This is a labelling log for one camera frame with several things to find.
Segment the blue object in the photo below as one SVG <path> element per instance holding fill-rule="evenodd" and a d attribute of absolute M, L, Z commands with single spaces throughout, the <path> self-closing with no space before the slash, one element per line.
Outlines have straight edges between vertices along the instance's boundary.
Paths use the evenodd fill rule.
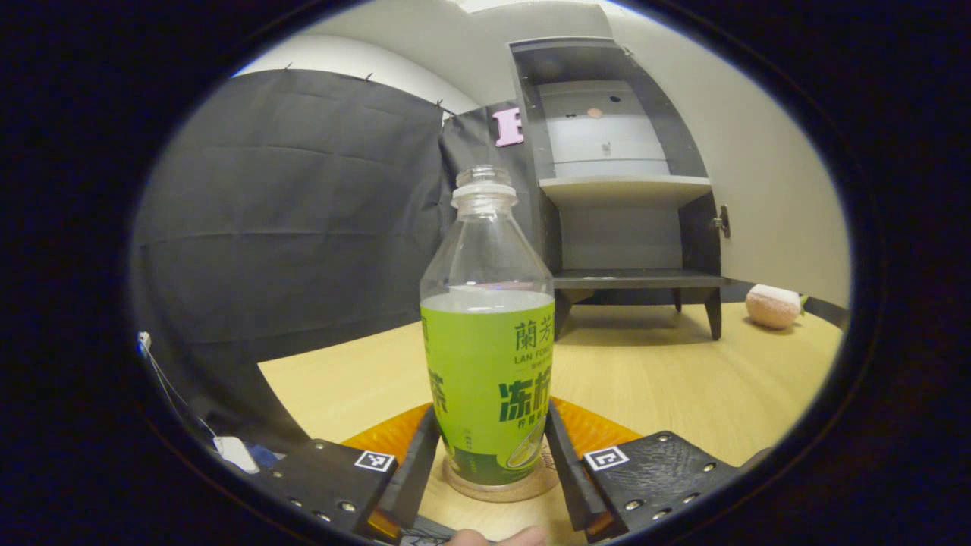
<path fill-rule="evenodd" d="M 246 449 L 250 450 L 252 459 L 256 461 L 256 464 L 259 464 L 262 468 L 272 468 L 273 465 L 279 461 L 276 454 L 261 445 L 253 444 L 247 441 L 244 441 L 243 445 L 246 446 Z"/>

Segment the pink letter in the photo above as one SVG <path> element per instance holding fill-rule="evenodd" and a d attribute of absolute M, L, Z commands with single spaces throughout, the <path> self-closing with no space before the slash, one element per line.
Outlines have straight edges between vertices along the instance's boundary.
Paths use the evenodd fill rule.
<path fill-rule="evenodd" d="M 519 118 L 519 108 L 510 108 L 492 115 L 499 122 L 499 139 L 495 141 L 497 147 L 519 144 L 525 140 L 519 128 L 522 119 Z"/>

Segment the ceiling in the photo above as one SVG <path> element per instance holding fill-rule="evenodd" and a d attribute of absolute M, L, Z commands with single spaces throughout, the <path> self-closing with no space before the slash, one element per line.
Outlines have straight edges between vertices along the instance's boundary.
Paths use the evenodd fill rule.
<path fill-rule="evenodd" d="M 611 38 L 605 11 L 613 15 L 623 8 L 602 0 L 374 0 L 303 33 L 394 51 L 488 105 L 516 98 L 510 42 L 550 36 Z"/>

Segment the pink ball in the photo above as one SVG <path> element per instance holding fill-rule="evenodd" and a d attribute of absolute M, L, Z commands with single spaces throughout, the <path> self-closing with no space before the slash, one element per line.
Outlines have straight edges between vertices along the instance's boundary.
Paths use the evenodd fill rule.
<path fill-rule="evenodd" d="M 755 285 L 749 290 L 745 307 L 754 322 L 775 329 L 789 327 L 802 312 L 799 294 L 765 285 Z"/>

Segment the green bottle label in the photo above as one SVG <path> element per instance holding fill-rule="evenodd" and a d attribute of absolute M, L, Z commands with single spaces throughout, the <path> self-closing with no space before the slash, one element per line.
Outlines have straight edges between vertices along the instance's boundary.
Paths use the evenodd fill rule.
<path fill-rule="evenodd" d="M 452 469 L 481 485 L 525 478 L 550 403 L 553 303 L 481 314 L 422 306 L 421 327 Z"/>

